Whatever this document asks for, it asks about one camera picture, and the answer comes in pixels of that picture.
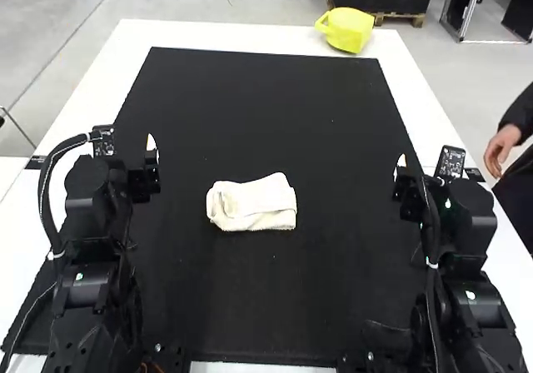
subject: cable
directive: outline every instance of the cable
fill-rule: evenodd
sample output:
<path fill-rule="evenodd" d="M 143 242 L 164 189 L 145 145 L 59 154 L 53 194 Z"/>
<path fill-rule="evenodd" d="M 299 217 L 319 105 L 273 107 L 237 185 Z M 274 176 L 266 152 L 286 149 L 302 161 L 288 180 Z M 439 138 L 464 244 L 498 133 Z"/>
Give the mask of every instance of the cable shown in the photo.
<path fill-rule="evenodd" d="M 435 305 L 435 280 L 438 277 L 438 259 L 441 246 L 441 218 L 439 217 L 439 212 L 433 196 L 427 191 L 426 179 L 424 177 L 421 179 L 421 186 L 424 201 L 427 206 L 428 217 L 431 222 L 431 236 L 430 241 L 428 241 L 430 244 L 428 246 L 429 250 L 426 258 L 426 263 L 428 265 L 426 276 L 426 309 L 428 325 L 431 333 L 431 342 L 433 345 L 433 354 L 435 357 L 435 369 L 436 373 L 441 373 L 444 371 L 442 368 L 442 344 Z"/>
<path fill-rule="evenodd" d="M 500 363 L 496 359 L 494 359 L 494 356 L 492 356 L 487 351 L 485 351 L 485 348 L 483 348 L 480 344 L 478 344 L 476 348 L 477 348 L 477 350 L 479 352 L 481 352 L 483 355 L 485 355 L 486 359 L 488 359 L 489 362 L 492 363 L 492 365 L 497 370 L 500 371 L 499 373 L 506 373 L 506 370 L 500 365 Z"/>
<path fill-rule="evenodd" d="M 159 367 L 156 362 L 152 362 L 152 365 L 156 368 L 157 373 L 165 373 L 165 371 L 161 367 Z"/>
<path fill-rule="evenodd" d="M 46 157 L 41 167 L 41 174 L 39 176 L 39 183 L 37 186 L 37 199 L 39 205 L 39 216 L 44 231 L 47 233 L 48 240 L 52 245 L 52 254 L 54 259 L 62 256 L 62 241 L 57 232 L 56 225 L 54 224 L 52 217 L 52 210 L 50 208 L 50 197 L 48 195 L 48 188 L 50 187 L 50 178 L 52 176 L 52 170 L 56 166 L 57 162 L 68 151 L 73 148 L 79 147 L 86 142 L 93 142 L 101 138 L 99 132 L 91 132 L 85 134 L 78 134 L 75 137 L 68 138 L 67 140 L 59 143 Z"/>
<path fill-rule="evenodd" d="M 411 329 L 402 329 L 401 327 L 385 325 L 383 323 L 380 323 L 379 321 L 373 321 L 372 319 L 366 319 L 365 322 L 368 322 L 368 323 L 371 323 L 372 325 L 376 325 L 376 326 L 382 327 L 387 330 L 392 330 L 392 331 L 404 331 L 404 332 L 411 331 Z"/>
<path fill-rule="evenodd" d="M 2 358 L 2 363 L 0 363 L 0 373 L 6 373 L 7 369 L 9 368 L 9 362 L 11 361 L 11 357 L 13 354 L 13 351 L 15 349 L 15 346 L 17 346 L 19 337 L 21 333 L 24 331 L 26 322 L 30 314 L 33 312 L 35 307 L 44 299 L 46 299 L 48 296 L 50 296 L 53 293 L 53 288 L 55 287 L 56 283 L 54 282 L 51 286 L 49 286 L 32 304 L 30 309 L 27 310 L 26 315 L 24 315 L 24 318 L 22 319 L 22 323 L 20 327 L 18 328 L 17 334 L 13 338 L 13 341 L 11 343 L 11 346 L 9 347 L 9 351 L 6 352 Z"/>

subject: yellow watering can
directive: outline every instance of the yellow watering can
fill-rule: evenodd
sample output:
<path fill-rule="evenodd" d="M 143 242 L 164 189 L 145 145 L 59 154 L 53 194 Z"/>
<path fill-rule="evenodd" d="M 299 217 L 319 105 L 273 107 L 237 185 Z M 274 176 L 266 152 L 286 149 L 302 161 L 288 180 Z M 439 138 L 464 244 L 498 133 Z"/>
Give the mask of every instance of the yellow watering can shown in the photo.
<path fill-rule="evenodd" d="M 345 7 L 332 9 L 315 22 L 315 28 L 326 34 L 333 47 L 355 54 L 368 42 L 373 27 L 372 15 Z"/>

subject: white towel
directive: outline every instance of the white towel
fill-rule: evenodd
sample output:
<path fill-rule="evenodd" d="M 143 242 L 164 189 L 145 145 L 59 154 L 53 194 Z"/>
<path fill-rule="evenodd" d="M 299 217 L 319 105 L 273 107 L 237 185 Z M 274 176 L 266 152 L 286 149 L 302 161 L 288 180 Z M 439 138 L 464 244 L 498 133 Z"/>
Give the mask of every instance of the white towel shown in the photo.
<path fill-rule="evenodd" d="M 296 194 L 283 173 L 248 183 L 215 182 L 206 206 L 207 217 L 223 231 L 296 227 Z"/>

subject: white cable tie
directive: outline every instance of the white cable tie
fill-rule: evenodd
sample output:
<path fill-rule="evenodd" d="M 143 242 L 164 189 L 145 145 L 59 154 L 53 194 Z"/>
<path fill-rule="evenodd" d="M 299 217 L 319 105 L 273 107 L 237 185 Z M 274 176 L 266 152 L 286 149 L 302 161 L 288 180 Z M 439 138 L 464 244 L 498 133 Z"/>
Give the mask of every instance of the white cable tie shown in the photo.
<path fill-rule="evenodd" d="M 436 264 L 431 263 L 429 256 L 426 256 L 426 265 L 428 265 L 431 269 L 434 269 L 434 270 L 439 269 L 439 262 L 437 262 Z"/>
<path fill-rule="evenodd" d="M 58 254 L 54 254 L 53 252 L 50 252 L 52 254 L 52 259 L 59 259 L 65 255 L 65 250 L 59 252 Z"/>

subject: concrete floor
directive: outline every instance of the concrete floor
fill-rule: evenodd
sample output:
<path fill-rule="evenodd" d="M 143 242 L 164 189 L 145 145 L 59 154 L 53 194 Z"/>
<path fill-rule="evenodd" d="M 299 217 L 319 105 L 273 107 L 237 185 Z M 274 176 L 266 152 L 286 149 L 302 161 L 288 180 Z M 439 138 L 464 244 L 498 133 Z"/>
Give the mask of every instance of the concrete floor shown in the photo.
<path fill-rule="evenodd" d="M 502 113 L 533 81 L 533 46 L 459 45 L 438 23 L 443 2 L 431 0 L 423 29 L 384 27 L 399 31 L 481 167 Z M 39 143 L 122 18 L 311 26 L 326 1 L 0 0 L 0 10 L 0 105 Z M 500 13 L 491 0 L 481 4 L 468 38 L 508 39 Z M 32 151 L 12 124 L 0 130 L 0 156 Z"/>

